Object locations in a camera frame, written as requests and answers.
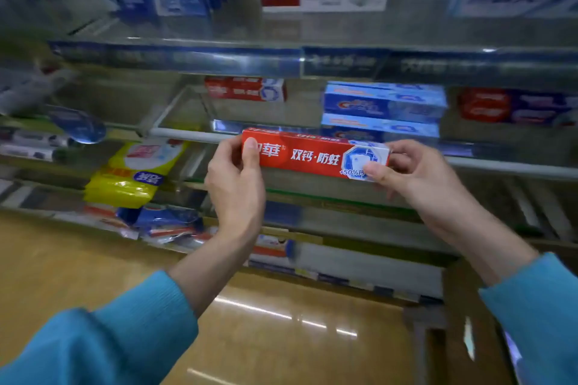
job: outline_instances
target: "left hand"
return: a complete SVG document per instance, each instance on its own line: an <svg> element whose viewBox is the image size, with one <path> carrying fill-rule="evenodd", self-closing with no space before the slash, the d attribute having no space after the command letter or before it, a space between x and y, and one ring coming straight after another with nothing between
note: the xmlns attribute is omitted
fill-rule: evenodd
<svg viewBox="0 0 578 385"><path fill-rule="evenodd" d="M265 211L265 184L256 140L251 137L242 146L238 135L219 143L205 184L219 218L219 233L255 240Z"/></svg>

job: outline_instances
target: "right hand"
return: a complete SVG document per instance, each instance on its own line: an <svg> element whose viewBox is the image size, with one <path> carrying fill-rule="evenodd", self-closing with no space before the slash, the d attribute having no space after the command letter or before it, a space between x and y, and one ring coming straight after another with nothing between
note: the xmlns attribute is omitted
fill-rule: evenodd
<svg viewBox="0 0 578 385"><path fill-rule="evenodd" d="M388 166L369 162L365 173L388 190L389 198L403 196L437 236L454 245L460 226L487 214L437 149L415 140L387 145Z"/></svg>

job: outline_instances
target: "plastic packaging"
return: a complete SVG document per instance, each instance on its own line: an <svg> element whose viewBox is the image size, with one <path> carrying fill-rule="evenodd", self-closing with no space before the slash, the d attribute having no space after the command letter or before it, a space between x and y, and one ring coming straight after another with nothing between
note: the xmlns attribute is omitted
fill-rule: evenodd
<svg viewBox="0 0 578 385"><path fill-rule="evenodd" d="M183 140L152 138L126 143L84 188L89 202L137 209L150 202L183 153Z"/></svg>

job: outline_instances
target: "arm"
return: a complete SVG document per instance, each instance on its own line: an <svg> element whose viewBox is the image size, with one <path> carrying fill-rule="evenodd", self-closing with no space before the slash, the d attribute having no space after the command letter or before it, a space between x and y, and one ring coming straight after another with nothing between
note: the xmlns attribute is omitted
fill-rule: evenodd
<svg viewBox="0 0 578 385"><path fill-rule="evenodd" d="M222 142L207 187L219 233L168 273L104 307L70 309L0 370L2 383L160 383L198 334L197 317L249 257L265 207L255 139Z"/></svg>
<svg viewBox="0 0 578 385"><path fill-rule="evenodd" d="M390 167L365 172L401 194L424 223L455 247L487 285L482 300L516 342L533 377L571 383L578 374L578 278L553 254L540 257L487 212L443 156L413 140L390 144Z"/></svg>

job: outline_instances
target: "forearm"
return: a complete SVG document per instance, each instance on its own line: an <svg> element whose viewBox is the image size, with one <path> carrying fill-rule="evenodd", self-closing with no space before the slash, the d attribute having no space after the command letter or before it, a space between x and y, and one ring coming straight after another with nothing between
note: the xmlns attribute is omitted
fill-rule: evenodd
<svg viewBox="0 0 578 385"><path fill-rule="evenodd" d="M538 252L493 214L477 205L455 220L451 243L488 286L513 276Z"/></svg>
<svg viewBox="0 0 578 385"><path fill-rule="evenodd" d="M249 258L253 244L253 237L218 232L168 271L197 318Z"/></svg>

